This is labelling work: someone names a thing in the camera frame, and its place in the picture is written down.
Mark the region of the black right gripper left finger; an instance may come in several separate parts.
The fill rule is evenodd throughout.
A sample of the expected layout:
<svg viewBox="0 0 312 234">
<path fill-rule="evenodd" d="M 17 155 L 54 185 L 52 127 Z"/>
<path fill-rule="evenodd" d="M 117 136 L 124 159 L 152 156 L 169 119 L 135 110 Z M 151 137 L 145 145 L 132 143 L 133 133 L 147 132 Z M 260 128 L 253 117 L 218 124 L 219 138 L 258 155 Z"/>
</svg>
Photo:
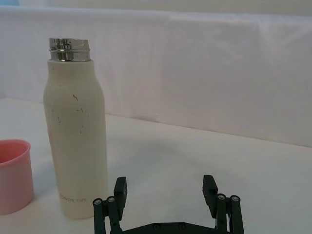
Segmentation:
<svg viewBox="0 0 312 234">
<path fill-rule="evenodd" d="M 121 234 L 123 231 L 119 222 L 122 220 L 123 210 L 127 198 L 126 177 L 118 177 L 114 187 L 114 195 L 106 200 L 96 198 L 93 201 L 94 233 L 105 234 L 105 218 L 109 217 L 111 233 Z"/>
</svg>

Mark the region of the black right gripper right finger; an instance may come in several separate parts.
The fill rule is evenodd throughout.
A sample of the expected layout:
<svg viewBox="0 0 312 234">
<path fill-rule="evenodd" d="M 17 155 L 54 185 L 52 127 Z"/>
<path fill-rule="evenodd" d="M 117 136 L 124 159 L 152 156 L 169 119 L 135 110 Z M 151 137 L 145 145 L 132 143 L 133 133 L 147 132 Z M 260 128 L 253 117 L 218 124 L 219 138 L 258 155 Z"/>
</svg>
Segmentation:
<svg viewBox="0 0 312 234">
<path fill-rule="evenodd" d="M 203 177 L 202 192 L 209 207 L 211 216 L 215 219 L 215 230 L 219 234 L 243 234 L 241 199 L 237 195 L 226 197 L 218 192 L 218 187 L 212 175 Z"/>
</svg>

